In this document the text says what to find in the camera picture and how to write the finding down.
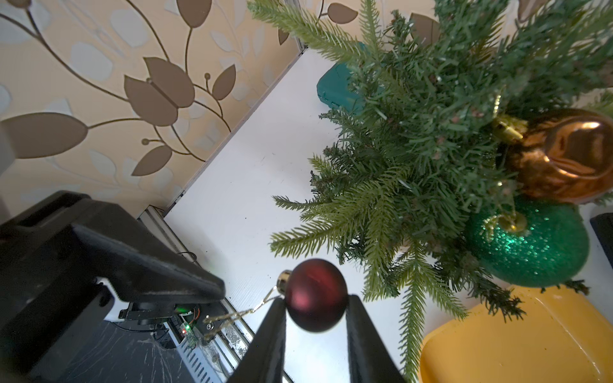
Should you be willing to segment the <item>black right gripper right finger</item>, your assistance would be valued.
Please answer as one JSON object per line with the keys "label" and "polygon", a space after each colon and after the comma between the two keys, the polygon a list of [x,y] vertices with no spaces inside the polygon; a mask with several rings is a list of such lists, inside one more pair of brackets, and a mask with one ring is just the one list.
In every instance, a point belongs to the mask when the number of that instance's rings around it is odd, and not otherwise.
{"label": "black right gripper right finger", "polygon": [[348,297],[346,328],[351,382],[405,383],[357,295]]}

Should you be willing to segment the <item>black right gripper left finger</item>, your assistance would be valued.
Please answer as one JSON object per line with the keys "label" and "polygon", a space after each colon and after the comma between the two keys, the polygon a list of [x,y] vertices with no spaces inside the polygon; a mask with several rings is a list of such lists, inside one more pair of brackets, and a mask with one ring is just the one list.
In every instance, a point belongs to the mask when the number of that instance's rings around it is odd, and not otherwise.
{"label": "black right gripper left finger", "polygon": [[247,353],[227,383],[281,383],[284,376],[287,311],[276,298],[255,333]]}

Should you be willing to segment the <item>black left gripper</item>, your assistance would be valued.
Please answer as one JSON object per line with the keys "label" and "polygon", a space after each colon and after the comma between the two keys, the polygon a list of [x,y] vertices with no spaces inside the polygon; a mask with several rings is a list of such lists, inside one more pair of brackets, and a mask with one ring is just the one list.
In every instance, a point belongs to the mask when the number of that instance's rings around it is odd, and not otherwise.
{"label": "black left gripper", "polygon": [[153,324],[225,296],[122,207],[61,191],[1,226],[1,365],[61,373],[117,301]]}

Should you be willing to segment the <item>dark red ball ornament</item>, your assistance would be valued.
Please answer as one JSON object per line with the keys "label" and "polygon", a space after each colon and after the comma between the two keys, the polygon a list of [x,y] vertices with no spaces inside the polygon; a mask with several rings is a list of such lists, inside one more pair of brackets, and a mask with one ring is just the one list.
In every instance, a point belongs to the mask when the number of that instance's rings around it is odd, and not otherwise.
{"label": "dark red ball ornament", "polygon": [[203,324],[235,323],[269,305],[258,328],[264,333],[283,333],[287,317],[300,329],[311,333],[330,330],[345,314],[349,294],[342,273],[325,259],[309,259],[292,270],[283,271],[276,285],[255,307],[245,311],[203,319]]}

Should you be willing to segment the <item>green glitter ball ornament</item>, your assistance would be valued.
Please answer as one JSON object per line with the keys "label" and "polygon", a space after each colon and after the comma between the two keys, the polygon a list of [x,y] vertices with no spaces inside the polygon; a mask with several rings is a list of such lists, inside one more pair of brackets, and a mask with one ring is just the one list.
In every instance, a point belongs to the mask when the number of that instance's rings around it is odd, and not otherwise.
{"label": "green glitter ball ornament", "polygon": [[488,273],[521,287],[561,285],[581,271],[590,253],[576,206],[524,197],[515,199],[513,212],[471,217],[465,240]]}

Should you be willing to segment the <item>small artificial christmas tree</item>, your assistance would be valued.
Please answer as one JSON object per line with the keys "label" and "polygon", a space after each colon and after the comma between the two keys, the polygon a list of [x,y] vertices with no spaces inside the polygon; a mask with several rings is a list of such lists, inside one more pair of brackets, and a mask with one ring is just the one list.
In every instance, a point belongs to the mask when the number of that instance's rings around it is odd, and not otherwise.
{"label": "small artificial christmas tree", "polygon": [[[322,56],[344,62],[361,114],[333,110],[339,139],[311,159],[312,199],[276,197],[301,224],[272,236],[276,255],[335,250],[365,270],[364,298],[402,298],[403,373],[413,381],[421,357],[426,303],[468,314],[467,290],[491,314],[520,318],[519,298],[499,286],[466,244],[479,212],[513,212],[517,174],[494,132],[500,114],[531,121],[558,109],[612,116],[612,4],[521,3],[515,32],[502,33],[506,1],[438,1],[435,19],[378,4],[351,14],[356,38],[335,5],[312,14],[280,1],[251,1],[255,19],[292,34]],[[559,203],[545,199],[544,202]],[[581,204],[572,204],[578,208]]]}

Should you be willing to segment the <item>copper shiny ball ornament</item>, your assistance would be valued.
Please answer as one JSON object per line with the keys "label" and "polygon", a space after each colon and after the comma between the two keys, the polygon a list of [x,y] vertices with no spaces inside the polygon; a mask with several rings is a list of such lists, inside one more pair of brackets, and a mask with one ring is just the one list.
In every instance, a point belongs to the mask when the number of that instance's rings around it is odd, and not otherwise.
{"label": "copper shiny ball ornament", "polygon": [[612,119],[558,109],[531,121],[498,115],[494,132],[507,144],[504,164],[533,199],[584,204],[612,190]]}

